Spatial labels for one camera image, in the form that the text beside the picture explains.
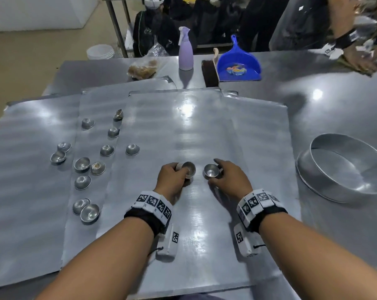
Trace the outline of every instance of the beige floor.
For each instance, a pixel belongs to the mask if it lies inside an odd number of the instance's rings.
[[[123,35],[126,19],[122,3],[114,8]],[[144,7],[127,0],[132,19]],[[116,46],[116,35],[105,2],[100,2],[81,30],[15,31],[0,33],[0,117],[5,103],[41,96],[65,60],[86,60],[92,45]]]

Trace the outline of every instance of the forearm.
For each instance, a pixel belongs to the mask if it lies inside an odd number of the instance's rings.
[[[377,271],[286,213],[268,215],[260,235],[302,299],[377,299]]]
[[[143,220],[122,220],[73,258],[37,300],[125,299],[153,239]]]
[[[354,26],[354,8],[350,0],[328,0],[331,29],[335,38],[349,32]]]

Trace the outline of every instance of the dustpan handle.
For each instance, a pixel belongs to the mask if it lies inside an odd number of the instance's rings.
[[[233,49],[240,48],[239,45],[237,44],[236,35],[232,35],[231,38],[232,38],[232,41],[233,41]]]

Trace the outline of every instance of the plastic bag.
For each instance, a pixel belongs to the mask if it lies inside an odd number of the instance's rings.
[[[166,50],[156,42],[144,57],[130,65],[127,74],[137,80],[148,79],[166,64],[166,59],[162,58],[167,56]]]

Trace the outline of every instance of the stacked white buckets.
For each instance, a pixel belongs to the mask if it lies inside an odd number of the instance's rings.
[[[87,50],[87,57],[90,60],[111,59],[114,55],[115,51],[112,46],[106,44],[95,45]]]

